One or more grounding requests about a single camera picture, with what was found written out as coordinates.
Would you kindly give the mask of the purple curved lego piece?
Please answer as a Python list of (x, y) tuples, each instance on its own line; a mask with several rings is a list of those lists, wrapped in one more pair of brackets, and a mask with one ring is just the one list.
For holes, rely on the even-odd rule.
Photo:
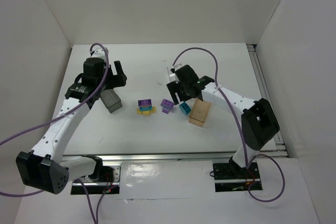
[(174, 103), (170, 100), (163, 99), (160, 106), (162, 107), (162, 112), (165, 114), (169, 114), (169, 112), (173, 109)]

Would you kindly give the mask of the purple lego brick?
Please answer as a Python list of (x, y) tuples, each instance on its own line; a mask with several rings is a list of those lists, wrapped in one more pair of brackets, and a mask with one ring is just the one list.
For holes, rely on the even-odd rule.
[(138, 107), (149, 107), (152, 106), (152, 101), (151, 99), (143, 99), (138, 101)]

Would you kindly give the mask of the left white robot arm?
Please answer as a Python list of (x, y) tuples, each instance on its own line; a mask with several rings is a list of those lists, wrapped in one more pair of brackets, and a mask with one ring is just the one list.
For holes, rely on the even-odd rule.
[(86, 154), (62, 162), (66, 146), (104, 90), (126, 85), (121, 63), (114, 62), (116, 74), (102, 58), (91, 57), (83, 63), (83, 72), (68, 88), (58, 116), (42, 139), (28, 152), (20, 152), (16, 165), (26, 186), (59, 194), (68, 182), (88, 177), (96, 182), (104, 172), (101, 158)]

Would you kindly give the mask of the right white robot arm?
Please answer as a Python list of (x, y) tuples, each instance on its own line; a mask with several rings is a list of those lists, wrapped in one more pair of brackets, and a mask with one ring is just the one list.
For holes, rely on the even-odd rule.
[(174, 104), (199, 99), (229, 113), (238, 122), (243, 138), (241, 146), (229, 160), (232, 172), (249, 168), (253, 158), (279, 132), (280, 126), (268, 100), (254, 100), (220, 86), (211, 77), (198, 77), (189, 65), (172, 68), (167, 84)]

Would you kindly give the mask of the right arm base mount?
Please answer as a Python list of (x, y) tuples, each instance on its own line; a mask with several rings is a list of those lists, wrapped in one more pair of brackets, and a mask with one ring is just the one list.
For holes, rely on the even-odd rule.
[(234, 170), (229, 163), (214, 163), (213, 170), (209, 173), (214, 179), (215, 191), (247, 191), (262, 190), (259, 167), (252, 163), (248, 170)]

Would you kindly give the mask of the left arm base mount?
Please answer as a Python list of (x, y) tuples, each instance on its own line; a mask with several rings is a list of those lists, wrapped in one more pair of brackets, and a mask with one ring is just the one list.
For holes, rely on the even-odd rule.
[[(90, 195), (102, 195), (106, 190), (107, 194), (119, 194), (121, 178), (121, 162), (103, 162), (102, 170), (98, 178), (92, 179), (84, 172), (87, 168), (83, 165), (77, 165), (75, 168), (69, 168), (69, 179), (78, 179), (86, 187)], [(71, 195), (84, 195), (85, 191), (79, 182), (71, 181)]]

